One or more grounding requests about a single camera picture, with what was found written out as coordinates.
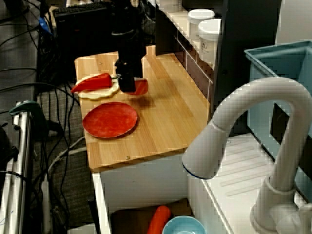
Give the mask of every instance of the light blue bowl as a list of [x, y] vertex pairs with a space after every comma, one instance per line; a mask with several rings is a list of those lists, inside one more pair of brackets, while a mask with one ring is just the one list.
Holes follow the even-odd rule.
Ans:
[[162, 234], [206, 234], [206, 230], [197, 219], [178, 216], [165, 225]]

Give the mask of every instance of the wooden cutting board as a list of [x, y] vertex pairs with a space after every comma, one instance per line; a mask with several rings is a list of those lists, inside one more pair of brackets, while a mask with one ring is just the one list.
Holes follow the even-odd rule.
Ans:
[[[77, 80], [98, 73], [115, 74], [117, 59], [117, 52], [76, 59]], [[148, 93], [133, 96], [119, 91], [98, 101], [80, 100], [83, 118], [112, 101], [126, 103], [138, 114], [137, 126], [122, 138], [100, 139], [85, 131], [92, 172], [182, 153], [207, 124], [209, 102], [174, 54], [156, 56], [155, 47], [147, 47], [142, 65]]]

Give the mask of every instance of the faucet spout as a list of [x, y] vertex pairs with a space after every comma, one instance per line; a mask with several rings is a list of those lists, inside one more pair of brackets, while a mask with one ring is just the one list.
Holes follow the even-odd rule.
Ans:
[[236, 120], [252, 106], [269, 100], [286, 101], [292, 111], [270, 184], [280, 191], [292, 189], [312, 121], [312, 97], [303, 85], [288, 78], [258, 79], [228, 95], [183, 155], [186, 170], [199, 178], [214, 177], [223, 159], [226, 139]]

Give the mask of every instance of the container lid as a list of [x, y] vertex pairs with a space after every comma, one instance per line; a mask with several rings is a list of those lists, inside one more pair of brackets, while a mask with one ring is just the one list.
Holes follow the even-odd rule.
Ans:
[[198, 26], [198, 34], [205, 40], [218, 41], [221, 19], [208, 19]]
[[187, 14], [187, 20], [193, 24], [199, 24], [203, 20], [209, 20], [215, 17], [215, 13], [208, 9], [195, 9]]

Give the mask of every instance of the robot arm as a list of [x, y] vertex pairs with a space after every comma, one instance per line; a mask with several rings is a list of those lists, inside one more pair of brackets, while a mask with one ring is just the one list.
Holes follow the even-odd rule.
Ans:
[[112, 16], [112, 36], [116, 40], [119, 55], [115, 63], [119, 86], [125, 93], [134, 92], [134, 77], [143, 77], [141, 59], [146, 55], [139, 11], [131, 5], [130, 0], [114, 0]]

